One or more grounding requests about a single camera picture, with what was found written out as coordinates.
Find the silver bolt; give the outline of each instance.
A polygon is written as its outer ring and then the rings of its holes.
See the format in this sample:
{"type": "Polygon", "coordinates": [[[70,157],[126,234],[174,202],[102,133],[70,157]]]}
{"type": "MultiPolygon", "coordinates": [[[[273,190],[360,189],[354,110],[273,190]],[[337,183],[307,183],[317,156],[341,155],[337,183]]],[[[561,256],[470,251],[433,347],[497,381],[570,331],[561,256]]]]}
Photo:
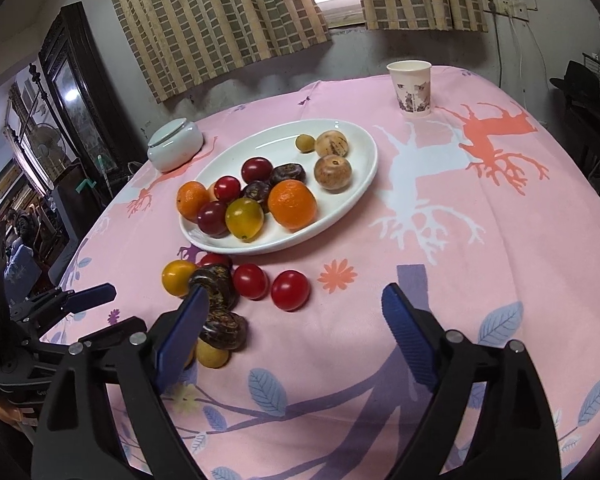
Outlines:
{"type": "Polygon", "coordinates": [[[517,339],[512,339],[509,341],[509,348],[511,348],[516,354],[525,351],[525,345],[522,341],[518,341],[517,339]]]}
{"type": "Polygon", "coordinates": [[[84,346],[82,346],[82,343],[74,343],[71,346],[69,346],[69,354],[78,355],[80,352],[82,352],[83,349],[84,346]]]}
{"type": "Polygon", "coordinates": [[[450,343],[461,343],[464,340],[464,336],[458,330],[449,330],[445,337],[450,343]]]}
{"type": "Polygon", "coordinates": [[[129,342],[133,346],[141,345],[145,341],[146,341],[146,334],[144,332],[136,332],[135,334],[132,334],[131,336],[129,336],[129,342]]]}

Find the cup rim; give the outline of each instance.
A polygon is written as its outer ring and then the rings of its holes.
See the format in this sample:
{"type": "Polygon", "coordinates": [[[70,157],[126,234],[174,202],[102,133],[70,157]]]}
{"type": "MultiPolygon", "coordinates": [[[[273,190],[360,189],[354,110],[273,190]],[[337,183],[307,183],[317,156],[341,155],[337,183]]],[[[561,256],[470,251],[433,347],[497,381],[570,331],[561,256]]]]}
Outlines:
{"type": "Polygon", "coordinates": [[[433,65],[429,62],[429,61],[424,61],[421,59],[403,59],[400,61],[394,61],[392,63],[389,63],[386,68],[387,70],[391,71],[397,71],[397,72],[418,72],[419,70],[428,70],[429,68],[431,68],[433,65]],[[413,67],[413,68],[400,68],[398,65],[402,64],[402,63],[408,63],[408,64],[419,64],[420,66],[413,67]]]}

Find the wooden furniture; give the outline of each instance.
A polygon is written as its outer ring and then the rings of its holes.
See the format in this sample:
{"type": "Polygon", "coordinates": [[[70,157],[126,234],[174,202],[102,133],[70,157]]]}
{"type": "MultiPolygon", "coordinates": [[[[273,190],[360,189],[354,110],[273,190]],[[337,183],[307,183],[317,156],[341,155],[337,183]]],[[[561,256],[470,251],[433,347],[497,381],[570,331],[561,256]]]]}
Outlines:
{"type": "MultiPolygon", "coordinates": [[[[60,9],[40,50],[42,72],[66,129],[71,148],[103,196],[106,174],[113,194],[129,176],[128,164],[146,161],[144,147],[131,132],[95,48],[82,3],[60,9]]],[[[33,81],[40,76],[30,67],[33,81]]]]}

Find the white plate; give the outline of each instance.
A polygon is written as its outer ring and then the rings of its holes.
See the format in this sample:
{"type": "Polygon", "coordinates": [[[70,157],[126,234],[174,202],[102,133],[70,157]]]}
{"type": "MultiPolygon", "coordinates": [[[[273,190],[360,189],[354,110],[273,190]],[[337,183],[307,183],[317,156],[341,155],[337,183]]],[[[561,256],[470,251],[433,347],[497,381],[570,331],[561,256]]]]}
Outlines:
{"type": "Polygon", "coordinates": [[[291,162],[301,164],[306,171],[307,187],[318,203],[316,219],[311,225],[291,232],[267,214],[258,236],[251,242],[243,242],[232,235],[223,238],[207,236],[196,224],[180,217],[182,232],[196,247],[219,254],[264,254],[304,242],[340,220],[360,199],[378,170],[378,147],[366,130],[345,121],[309,119],[274,126],[234,144],[210,162],[196,180],[208,187],[222,176],[233,175],[244,186],[240,169],[244,161],[253,156],[269,159],[274,167],[291,162]],[[314,178],[318,155],[315,152],[300,153],[296,148],[298,135],[309,134],[317,138],[327,130],[341,130],[349,141],[347,160],[351,164],[352,179],[341,192],[329,192],[321,188],[314,178]]]}

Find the white paper cup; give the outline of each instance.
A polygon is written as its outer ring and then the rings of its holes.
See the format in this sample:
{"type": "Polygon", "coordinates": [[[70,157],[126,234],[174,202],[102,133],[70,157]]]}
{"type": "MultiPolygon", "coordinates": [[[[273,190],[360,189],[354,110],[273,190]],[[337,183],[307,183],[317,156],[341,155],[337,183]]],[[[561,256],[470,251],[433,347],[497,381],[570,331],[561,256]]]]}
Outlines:
{"type": "Polygon", "coordinates": [[[410,118],[431,113],[431,63],[396,61],[387,66],[402,113],[410,118]]]}

